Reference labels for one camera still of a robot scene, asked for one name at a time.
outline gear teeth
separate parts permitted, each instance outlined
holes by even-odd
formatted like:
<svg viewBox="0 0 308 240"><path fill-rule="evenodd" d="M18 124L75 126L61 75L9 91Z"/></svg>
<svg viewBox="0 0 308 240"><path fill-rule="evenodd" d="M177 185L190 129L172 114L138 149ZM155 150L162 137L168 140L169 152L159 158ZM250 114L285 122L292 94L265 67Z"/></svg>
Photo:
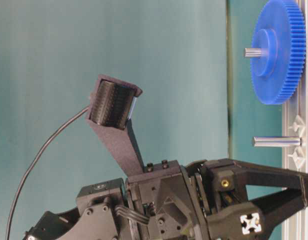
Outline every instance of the gear teeth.
<svg viewBox="0 0 308 240"><path fill-rule="evenodd" d="M294 0L283 0L282 2L285 4L291 29L291 48L286 79L274 104L283 104L294 94L299 85L306 59L306 27L303 13Z"/></svg>

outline black 3d-printed part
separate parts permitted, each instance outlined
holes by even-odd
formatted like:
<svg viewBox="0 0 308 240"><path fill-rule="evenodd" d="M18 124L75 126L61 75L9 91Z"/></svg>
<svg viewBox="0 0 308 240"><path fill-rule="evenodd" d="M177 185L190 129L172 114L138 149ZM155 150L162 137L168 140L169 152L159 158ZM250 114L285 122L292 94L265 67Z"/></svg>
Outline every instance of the black 3d-printed part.
<svg viewBox="0 0 308 240"><path fill-rule="evenodd" d="M96 92L90 120L98 125L123 130L136 90L102 80Z"/></svg>

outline nut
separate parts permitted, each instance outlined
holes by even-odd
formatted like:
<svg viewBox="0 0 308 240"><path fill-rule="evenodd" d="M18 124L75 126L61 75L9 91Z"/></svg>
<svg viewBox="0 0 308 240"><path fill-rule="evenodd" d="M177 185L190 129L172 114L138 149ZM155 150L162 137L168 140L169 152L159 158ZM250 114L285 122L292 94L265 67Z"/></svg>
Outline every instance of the nut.
<svg viewBox="0 0 308 240"><path fill-rule="evenodd" d="M222 185L223 188L228 188L230 186L230 181L227 179L223 179L220 184Z"/></svg>

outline metal shaft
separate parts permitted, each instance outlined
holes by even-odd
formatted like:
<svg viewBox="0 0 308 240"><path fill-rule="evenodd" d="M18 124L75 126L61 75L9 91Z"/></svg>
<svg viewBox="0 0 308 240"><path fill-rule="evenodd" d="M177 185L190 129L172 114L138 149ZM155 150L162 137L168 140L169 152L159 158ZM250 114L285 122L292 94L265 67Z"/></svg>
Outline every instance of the metal shaft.
<svg viewBox="0 0 308 240"><path fill-rule="evenodd" d="M301 145L301 139L297 136L254 136L254 147L297 147Z"/></svg>
<svg viewBox="0 0 308 240"><path fill-rule="evenodd" d="M261 48L245 48L244 57L246 58L259 58L262 56Z"/></svg>

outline black cable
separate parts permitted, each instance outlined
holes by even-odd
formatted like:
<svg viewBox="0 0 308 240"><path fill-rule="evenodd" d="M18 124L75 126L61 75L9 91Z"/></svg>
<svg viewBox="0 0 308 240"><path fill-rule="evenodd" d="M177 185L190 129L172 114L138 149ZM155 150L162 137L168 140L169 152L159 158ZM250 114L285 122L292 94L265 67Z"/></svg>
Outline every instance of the black cable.
<svg viewBox="0 0 308 240"><path fill-rule="evenodd" d="M9 211L9 216L8 216L8 220L7 220L7 227L6 227L6 235L5 235L5 240L10 240L10 233L11 233L11 224L12 224L12 219L13 219L13 215L14 215L14 211L16 208L16 204L18 202L21 190L24 186L24 183L26 181L26 179L28 178L30 172L32 171L32 169L34 168L35 164L38 162L38 160L40 159L42 153L45 151L45 149L48 147L48 145L57 137L57 135L59 135L67 126L69 126L72 122L74 122L76 119L78 119L79 117L81 117L84 113L86 113L89 109L89 106L85 107L84 109L82 109L80 112L78 112L76 115L74 115L73 117L71 117L69 120L67 120L65 123L63 123L62 126L59 127L59 129L57 129L48 139L47 141L43 144L43 146L40 148L40 150L38 151L38 153L36 154L36 157L34 158L33 162L30 164L29 168L26 170L25 174L23 175L17 191L15 193L14 199L13 199L13 203L10 207L10 211Z"/></svg>

